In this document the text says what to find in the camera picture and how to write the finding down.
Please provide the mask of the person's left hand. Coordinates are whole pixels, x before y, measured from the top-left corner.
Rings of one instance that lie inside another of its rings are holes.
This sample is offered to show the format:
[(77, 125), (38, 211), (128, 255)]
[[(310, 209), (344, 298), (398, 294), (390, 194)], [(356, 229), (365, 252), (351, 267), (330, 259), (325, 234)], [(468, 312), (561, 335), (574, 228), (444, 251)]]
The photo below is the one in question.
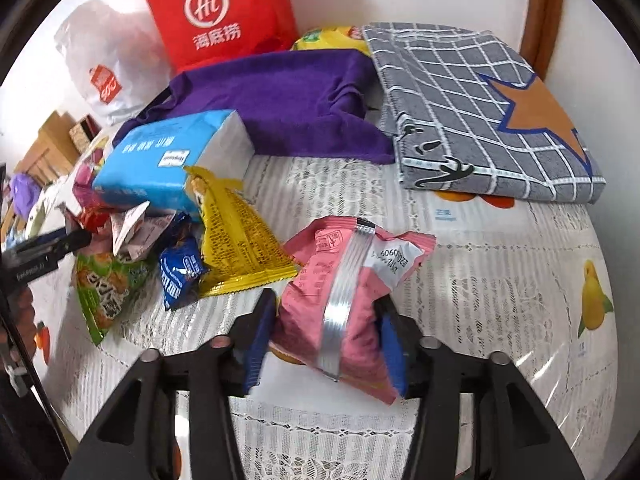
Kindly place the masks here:
[(34, 295), (29, 286), (23, 287), (19, 292), (14, 292), (9, 296), (9, 314), (15, 325), (17, 333), (20, 334), (25, 352), (29, 359), (32, 359), (37, 350), (35, 336), (37, 327), (35, 324), (35, 310), (32, 303)]

